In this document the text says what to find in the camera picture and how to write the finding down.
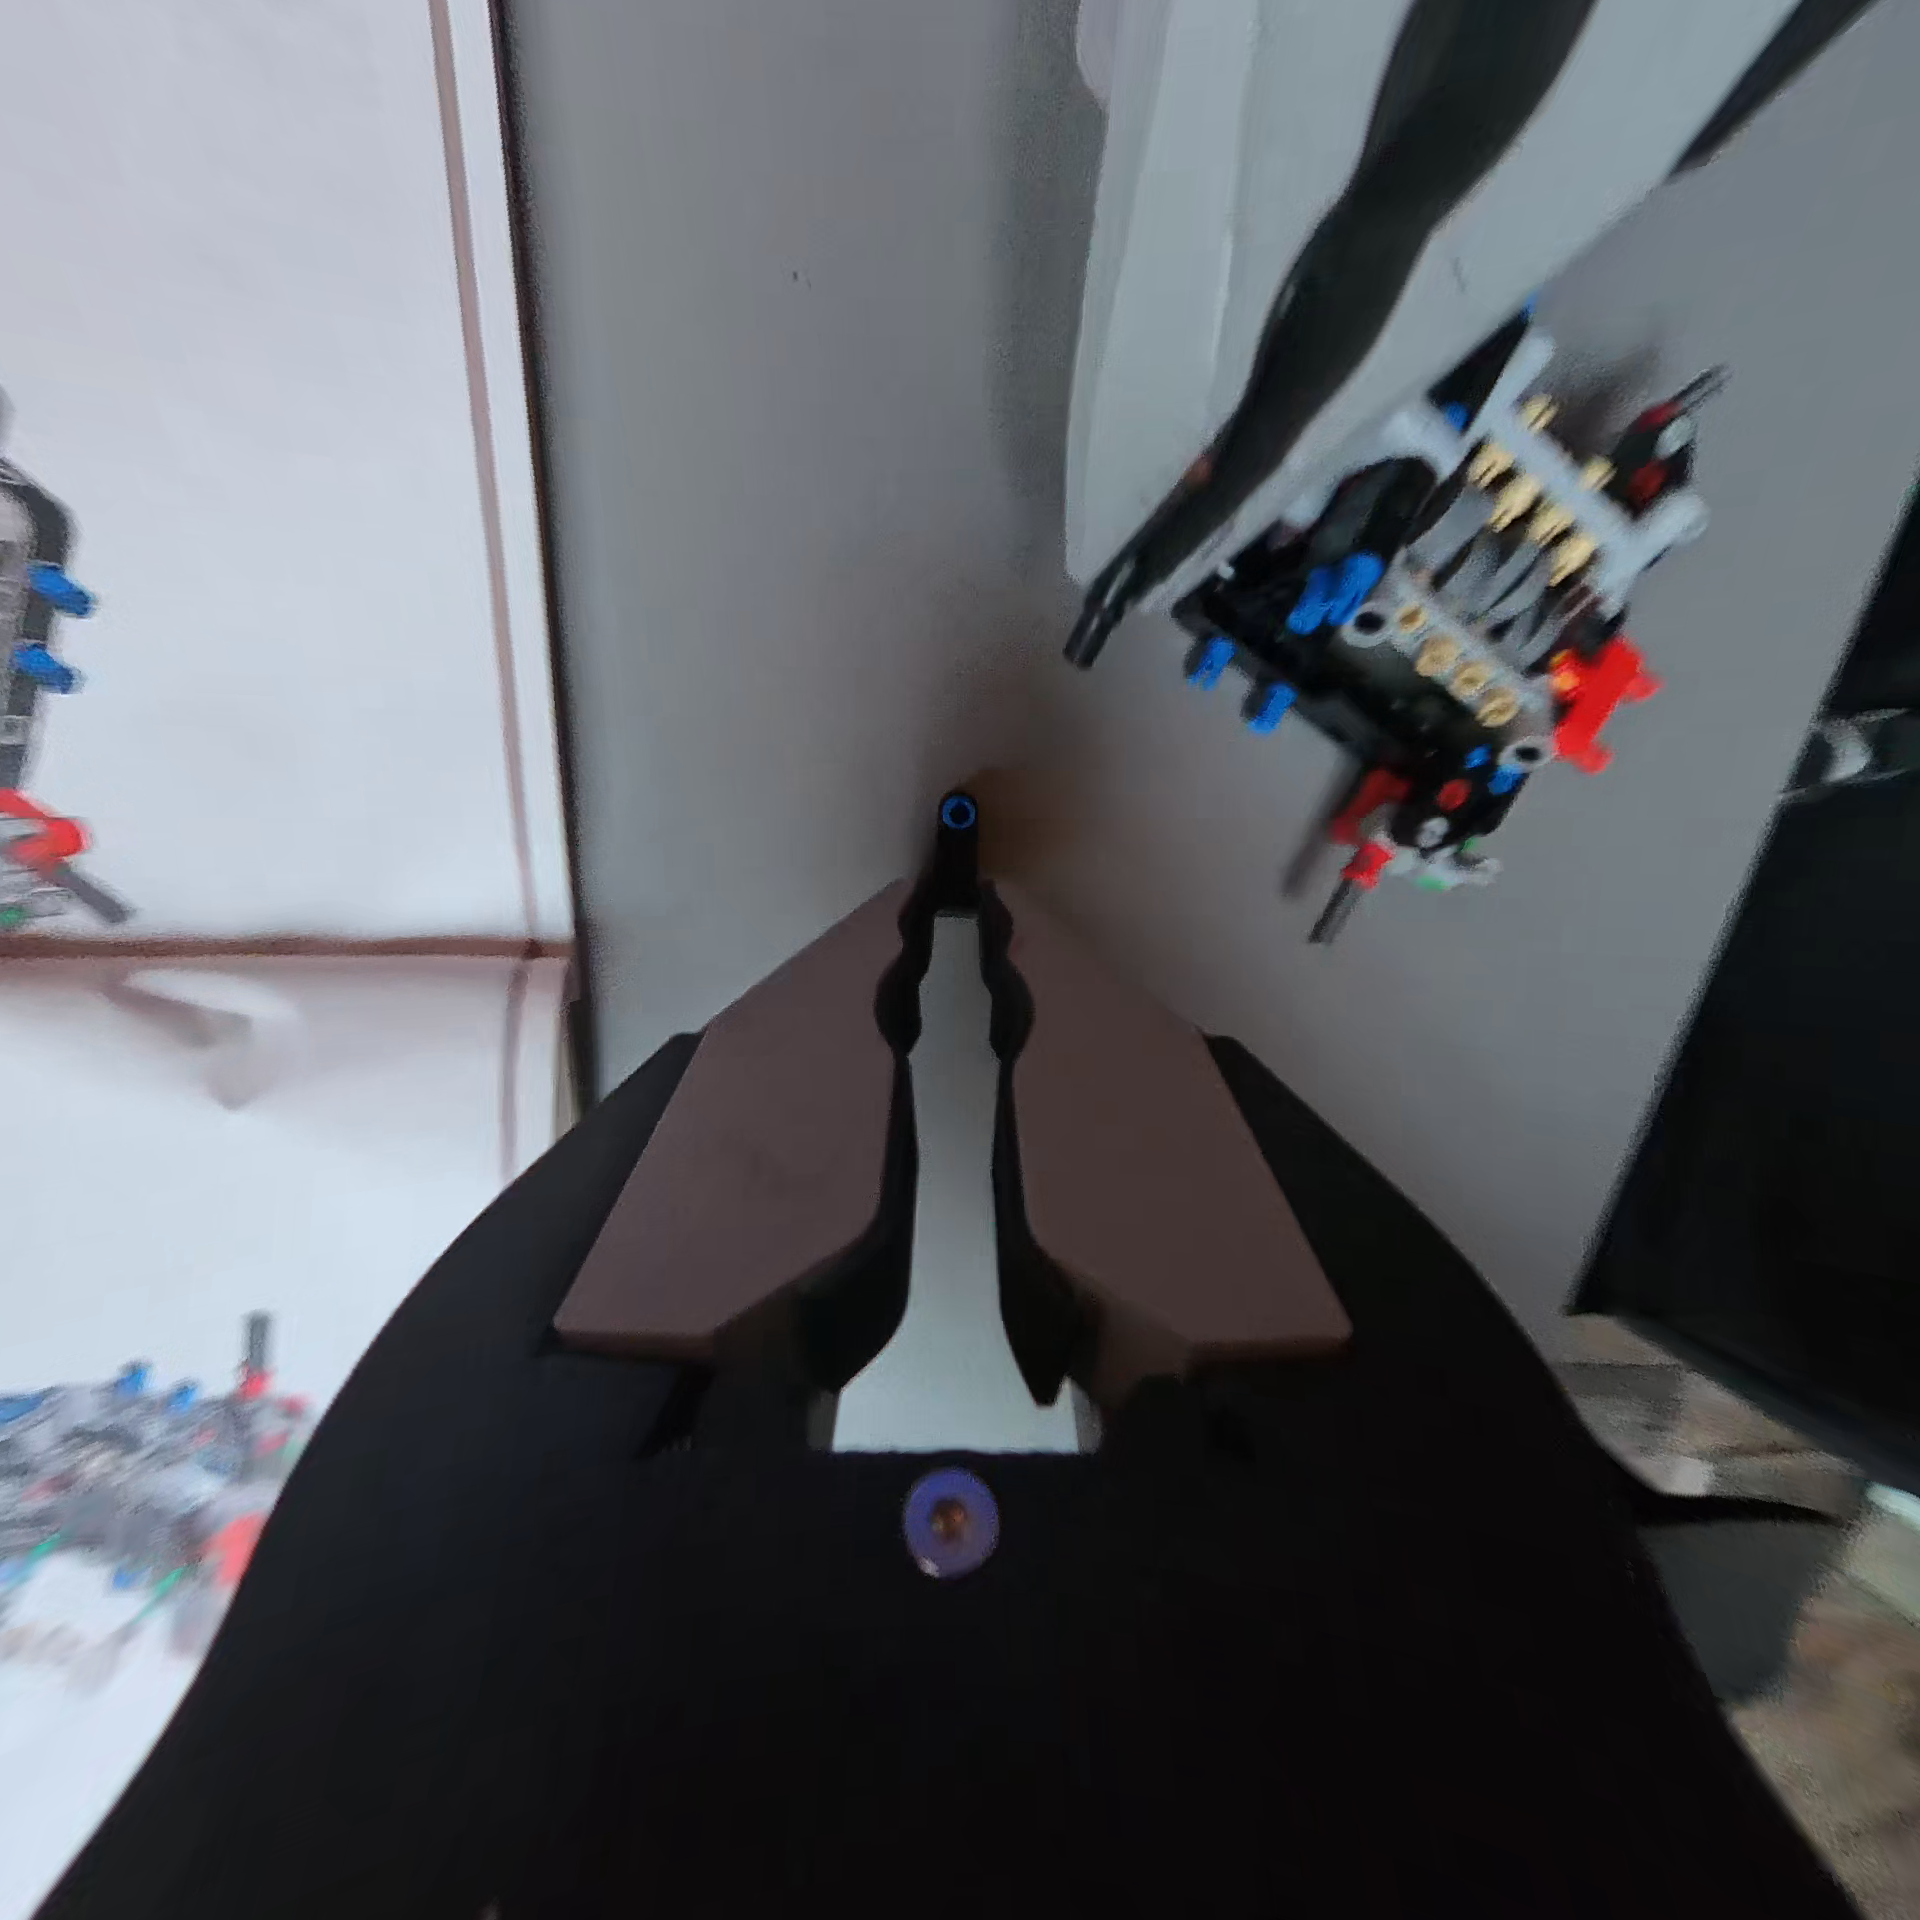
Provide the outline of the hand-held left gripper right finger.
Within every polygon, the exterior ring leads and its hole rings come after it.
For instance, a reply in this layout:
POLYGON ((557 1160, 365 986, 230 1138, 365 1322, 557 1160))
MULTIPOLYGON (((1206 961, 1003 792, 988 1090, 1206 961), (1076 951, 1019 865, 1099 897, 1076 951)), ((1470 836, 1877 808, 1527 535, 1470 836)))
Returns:
POLYGON ((979 894, 999 1314, 1037 1403, 1322 1361, 1352 1322, 1202 1032, 1008 883, 979 894))

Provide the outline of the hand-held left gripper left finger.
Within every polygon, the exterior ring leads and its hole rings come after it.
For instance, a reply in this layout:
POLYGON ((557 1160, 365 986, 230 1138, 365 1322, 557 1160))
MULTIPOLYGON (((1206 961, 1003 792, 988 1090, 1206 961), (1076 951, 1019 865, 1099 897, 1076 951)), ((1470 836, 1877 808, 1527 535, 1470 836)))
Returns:
POLYGON ((786 1361, 850 1384, 906 1313, 919 1140, 907 880, 877 890, 694 1040, 555 1314, 603 1358, 786 1361))

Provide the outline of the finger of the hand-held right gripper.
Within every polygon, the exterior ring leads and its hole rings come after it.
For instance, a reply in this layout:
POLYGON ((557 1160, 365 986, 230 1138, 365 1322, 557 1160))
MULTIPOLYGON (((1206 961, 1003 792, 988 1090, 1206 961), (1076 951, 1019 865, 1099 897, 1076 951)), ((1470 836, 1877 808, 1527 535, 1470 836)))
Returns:
POLYGON ((1415 398, 1671 176, 1712 158, 1866 6, 1412 6, 1350 185, 1282 284, 1254 380, 1130 550, 1228 530, 1314 400, 1415 398))
POLYGON ((1259 514, 1330 496, 1333 472, 1415 409, 1314 400, 1304 454, 1159 583, 1130 550, 1192 488, 1254 380, 1268 311, 1350 185, 1412 6, 1079 6, 1079 75, 1103 110, 1066 440, 1066 559, 1084 590, 1068 658, 1168 609, 1259 514))

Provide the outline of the lego engine assembly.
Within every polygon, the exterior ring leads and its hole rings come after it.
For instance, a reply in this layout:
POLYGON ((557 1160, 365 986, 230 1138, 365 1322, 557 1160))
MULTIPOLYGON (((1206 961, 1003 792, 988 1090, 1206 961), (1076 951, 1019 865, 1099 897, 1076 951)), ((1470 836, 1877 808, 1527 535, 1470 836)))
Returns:
POLYGON ((1190 686, 1239 672, 1247 731, 1298 720, 1352 764, 1308 846, 1339 856, 1309 944, 1382 880, 1493 883, 1487 843, 1523 788, 1556 764, 1603 774, 1618 710, 1662 686, 1626 618, 1709 522, 1696 427, 1730 371, 1583 448, 1558 435, 1551 356, 1546 327, 1512 318, 1173 611, 1190 686))

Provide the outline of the lego instruction booklet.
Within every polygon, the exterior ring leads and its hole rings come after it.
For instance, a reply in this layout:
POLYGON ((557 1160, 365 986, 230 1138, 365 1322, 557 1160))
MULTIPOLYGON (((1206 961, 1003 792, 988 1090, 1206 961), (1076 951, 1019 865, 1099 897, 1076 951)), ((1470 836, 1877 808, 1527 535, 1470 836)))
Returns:
POLYGON ((555 1135, 572 950, 486 6, 5 6, 5 1915, 271 1479, 555 1135))

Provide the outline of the black office chair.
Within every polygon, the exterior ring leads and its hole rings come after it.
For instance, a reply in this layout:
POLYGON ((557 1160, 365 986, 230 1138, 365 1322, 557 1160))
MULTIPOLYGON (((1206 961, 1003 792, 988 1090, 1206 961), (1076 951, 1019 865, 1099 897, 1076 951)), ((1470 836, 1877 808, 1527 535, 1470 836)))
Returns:
POLYGON ((1916 618, 1908 494, 1573 1299, 1906 1500, 1916 618))

